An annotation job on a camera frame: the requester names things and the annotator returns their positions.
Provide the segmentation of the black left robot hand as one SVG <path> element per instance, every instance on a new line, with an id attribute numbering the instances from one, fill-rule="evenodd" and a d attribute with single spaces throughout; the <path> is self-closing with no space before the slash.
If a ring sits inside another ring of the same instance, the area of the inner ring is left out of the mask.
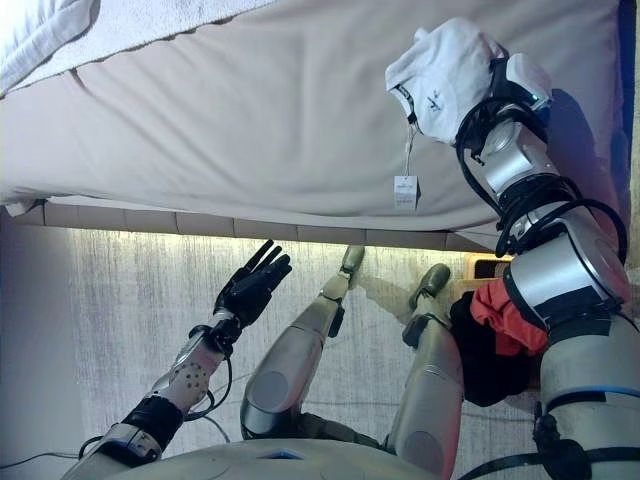
<path id="1" fill-rule="evenodd" d="M 291 271 L 290 257 L 267 240 L 220 291 L 213 313 L 236 319 L 241 329 L 252 325 Z"/>

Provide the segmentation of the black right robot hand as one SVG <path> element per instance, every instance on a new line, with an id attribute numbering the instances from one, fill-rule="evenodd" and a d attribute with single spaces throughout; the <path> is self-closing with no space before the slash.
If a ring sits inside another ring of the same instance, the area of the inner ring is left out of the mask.
<path id="1" fill-rule="evenodd" d="M 551 79 L 530 56 L 516 53 L 489 64 L 488 94 L 462 120 L 457 140 L 484 138 L 500 123 L 525 125 L 547 141 Z"/>

